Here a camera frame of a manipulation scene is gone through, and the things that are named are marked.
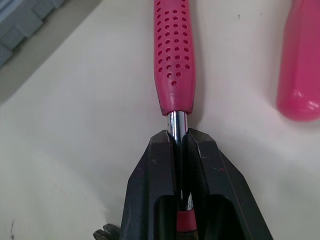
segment chrome shaft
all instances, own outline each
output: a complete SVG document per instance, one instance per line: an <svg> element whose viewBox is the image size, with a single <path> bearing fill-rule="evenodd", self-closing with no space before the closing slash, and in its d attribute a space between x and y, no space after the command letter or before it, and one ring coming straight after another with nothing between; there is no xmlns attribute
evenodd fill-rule
<svg viewBox="0 0 320 240"><path fill-rule="evenodd" d="M188 131L187 114L183 111L174 111L169 113L168 117L168 132L172 135L175 141L175 177L177 185L177 194L179 197L178 210L189 211L193 208L192 196L188 183L185 180L186 176L186 153L182 151L182 141Z"/></svg>

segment pink handle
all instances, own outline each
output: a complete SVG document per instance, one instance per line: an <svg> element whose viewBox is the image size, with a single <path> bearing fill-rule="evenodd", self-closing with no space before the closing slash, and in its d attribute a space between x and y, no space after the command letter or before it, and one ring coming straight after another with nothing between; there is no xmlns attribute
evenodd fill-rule
<svg viewBox="0 0 320 240"><path fill-rule="evenodd" d="M291 8L284 30L277 107L295 121L320 117L319 0L295 0Z"/></svg>
<svg viewBox="0 0 320 240"><path fill-rule="evenodd" d="M164 116L190 114L196 89L188 0L154 1L154 79Z"/></svg>

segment perforated grip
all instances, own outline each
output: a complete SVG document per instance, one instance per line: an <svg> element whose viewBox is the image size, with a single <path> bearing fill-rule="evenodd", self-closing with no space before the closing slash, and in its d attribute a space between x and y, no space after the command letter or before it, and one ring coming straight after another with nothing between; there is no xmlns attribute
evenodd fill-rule
<svg viewBox="0 0 320 240"><path fill-rule="evenodd" d="M188 0L154 1L154 79L164 116L192 112L196 65Z"/></svg>

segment gray object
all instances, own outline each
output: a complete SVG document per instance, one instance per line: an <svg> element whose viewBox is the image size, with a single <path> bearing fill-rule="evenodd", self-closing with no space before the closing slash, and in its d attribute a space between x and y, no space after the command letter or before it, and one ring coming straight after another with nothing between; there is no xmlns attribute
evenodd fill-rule
<svg viewBox="0 0 320 240"><path fill-rule="evenodd" d="M65 0L0 0L0 67L14 48L42 25Z"/></svg>

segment white surface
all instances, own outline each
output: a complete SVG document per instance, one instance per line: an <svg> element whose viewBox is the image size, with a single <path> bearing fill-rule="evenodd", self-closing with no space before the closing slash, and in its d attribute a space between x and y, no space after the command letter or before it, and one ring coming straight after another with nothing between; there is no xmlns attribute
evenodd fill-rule
<svg viewBox="0 0 320 240"><path fill-rule="evenodd" d="M320 124L274 108L291 1L191 1L190 127L243 173L275 240L319 239ZM167 122L153 80L152 2L102 1L3 101L0 239L13 220L16 240L90 240L106 222L120 224L127 180ZM0 72L8 89L15 61Z"/></svg>

